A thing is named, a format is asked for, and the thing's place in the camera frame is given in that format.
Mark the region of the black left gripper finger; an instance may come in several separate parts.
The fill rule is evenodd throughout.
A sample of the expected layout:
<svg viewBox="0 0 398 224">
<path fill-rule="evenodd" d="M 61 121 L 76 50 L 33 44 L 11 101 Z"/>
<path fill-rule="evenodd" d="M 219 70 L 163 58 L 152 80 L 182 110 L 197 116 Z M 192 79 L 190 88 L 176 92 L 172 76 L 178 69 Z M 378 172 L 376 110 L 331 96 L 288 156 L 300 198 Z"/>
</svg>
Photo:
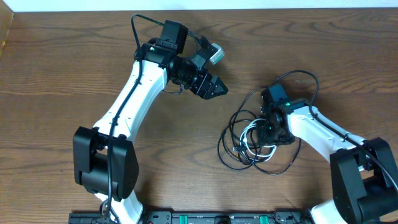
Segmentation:
<svg viewBox="0 0 398 224">
<path fill-rule="evenodd" d="M 226 95 L 228 93 L 228 88 L 225 85 L 217 84 L 213 85 L 206 93 L 207 99 L 212 99 L 217 96 Z"/>
<path fill-rule="evenodd" d="M 221 78 L 217 75 L 212 76 L 211 82 L 214 86 L 214 89 L 217 89 L 217 88 L 225 89 L 226 88 L 226 86 L 223 83 L 223 81 L 221 80 Z"/>
</svg>

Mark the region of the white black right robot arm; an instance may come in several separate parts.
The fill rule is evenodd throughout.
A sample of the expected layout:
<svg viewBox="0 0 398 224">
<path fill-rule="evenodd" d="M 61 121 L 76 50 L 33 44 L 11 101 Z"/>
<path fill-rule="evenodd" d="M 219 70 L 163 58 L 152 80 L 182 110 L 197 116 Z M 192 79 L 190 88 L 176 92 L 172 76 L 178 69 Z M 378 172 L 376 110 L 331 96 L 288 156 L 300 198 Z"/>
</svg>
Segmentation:
<svg viewBox="0 0 398 224">
<path fill-rule="evenodd" d="M 261 93 L 259 144 L 281 146 L 299 138 L 330 164 L 333 197 L 309 211 L 312 223 L 378 223 L 397 211 L 397 165 L 389 144 L 351 134 L 282 85 Z"/>
</svg>

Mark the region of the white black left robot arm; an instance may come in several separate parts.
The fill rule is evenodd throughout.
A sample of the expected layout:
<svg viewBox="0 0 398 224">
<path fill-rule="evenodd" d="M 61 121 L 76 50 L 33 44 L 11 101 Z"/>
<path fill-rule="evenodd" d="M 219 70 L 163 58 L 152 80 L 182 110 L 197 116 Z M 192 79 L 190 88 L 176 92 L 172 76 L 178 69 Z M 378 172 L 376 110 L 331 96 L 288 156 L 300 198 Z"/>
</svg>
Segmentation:
<svg viewBox="0 0 398 224">
<path fill-rule="evenodd" d="M 139 164 L 134 150 L 137 132 L 151 104 L 168 82 L 205 100 L 225 95 L 228 88 L 208 72 L 224 51 L 204 36 L 194 37 L 199 51 L 182 57 L 188 36 L 183 24 L 166 20 L 160 37 L 137 45 L 130 77 L 106 114 L 92 128 L 73 136 L 75 182 L 101 199 L 100 217 L 115 223 L 138 223 L 143 205 L 134 186 Z"/>
</svg>

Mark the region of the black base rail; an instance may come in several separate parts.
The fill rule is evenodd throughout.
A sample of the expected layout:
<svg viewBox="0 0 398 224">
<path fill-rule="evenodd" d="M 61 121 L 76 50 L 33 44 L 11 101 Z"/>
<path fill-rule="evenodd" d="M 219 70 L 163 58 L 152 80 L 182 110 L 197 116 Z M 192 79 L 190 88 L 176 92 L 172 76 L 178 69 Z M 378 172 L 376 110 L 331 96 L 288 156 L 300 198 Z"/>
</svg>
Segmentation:
<svg viewBox="0 0 398 224">
<path fill-rule="evenodd" d="M 144 210 L 138 224 L 311 224 L 312 219 L 298 210 L 276 210 L 266 213 L 173 212 Z"/>
</svg>

